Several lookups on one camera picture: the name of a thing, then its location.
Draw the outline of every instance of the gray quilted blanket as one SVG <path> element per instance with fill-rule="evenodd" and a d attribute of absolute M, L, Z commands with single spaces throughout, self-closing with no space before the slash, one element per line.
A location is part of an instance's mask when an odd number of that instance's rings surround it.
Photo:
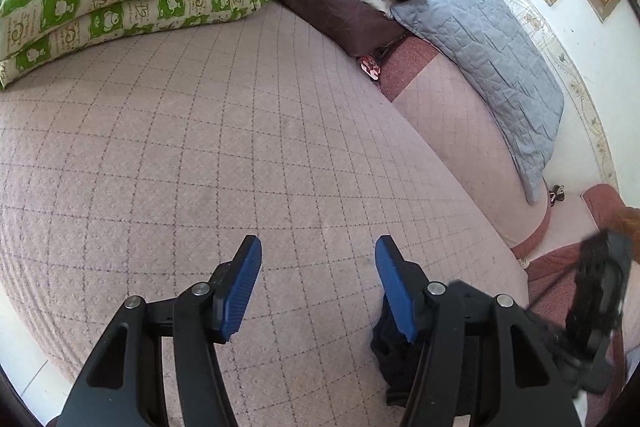
<path fill-rule="evenodd" d="M 401 25 L 447 55 L 482 96 L 507 142 L 527 200 L 538 201 L 564 97 L 509 7 L 503 0 L 409 0 L 391 11 Z"/>

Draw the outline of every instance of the white wall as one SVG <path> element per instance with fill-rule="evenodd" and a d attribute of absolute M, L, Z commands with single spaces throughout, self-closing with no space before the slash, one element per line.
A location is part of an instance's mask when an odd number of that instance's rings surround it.
<path fill-rule="evenodd" d="M 531 0 L 582 75 L 605 129 L 626 204 L 640 206 L 640 25 L 627 0 L 604 23 L 587 0 Z"/>
<path fill-rule="evenodd" d="M 582 75 L 605 129 L 627 204 L 640 206 L 640 25 L 627 0 L 601 23 L 587 0 L 559 0 L 549 7 L 531 0 L 567 49 Z M 597 182 L 592 158 L 577 111 L 568 108 L 545 179 L 573 190 Z"/>

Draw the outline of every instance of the floor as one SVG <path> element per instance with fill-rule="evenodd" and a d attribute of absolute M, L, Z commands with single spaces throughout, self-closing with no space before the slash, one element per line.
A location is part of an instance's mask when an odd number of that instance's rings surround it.
<path fill-rule="evenodd" d="M 31 338 L 1 285 L 0 365 L 23 402 L 43 425 L 60 414 L 71 383 Z"/>

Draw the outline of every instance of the quilted bed cover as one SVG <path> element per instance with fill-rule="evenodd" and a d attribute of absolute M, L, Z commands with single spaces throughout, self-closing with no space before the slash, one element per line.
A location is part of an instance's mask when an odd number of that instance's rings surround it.
<path fill-rule="evenodd" d="M 0 92 L 0 133 L 2 285 L 69 378 L 127 295 L 178 295 L 247 233 L 262 270 L 218 348 L 241 426 L 398 425 L 369 349 L 382 234 L 433 280 L 528 300 L 526 273 L 433 150 L 274 2 L 36 68 Z M 166 397 L 179 425 L 175 388 Z"/>
<path fill-rule="evenodd" d="M 450 58 L 495 118 L 527 201 L 541 191 L 564 96 L 535 44 L 503 0 L 409 0 L 395 19 Z"/>

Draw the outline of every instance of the orange cloth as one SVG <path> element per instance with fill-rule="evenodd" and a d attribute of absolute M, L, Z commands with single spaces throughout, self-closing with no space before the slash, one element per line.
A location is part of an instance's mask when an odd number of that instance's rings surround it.
<path fill-rule="evenodd" d="M 640 208 L 626 206 L 618 210 L 609 225 L 611 230 L 626 233 L 634 244 L 634 259 L 640 263 Z"/>

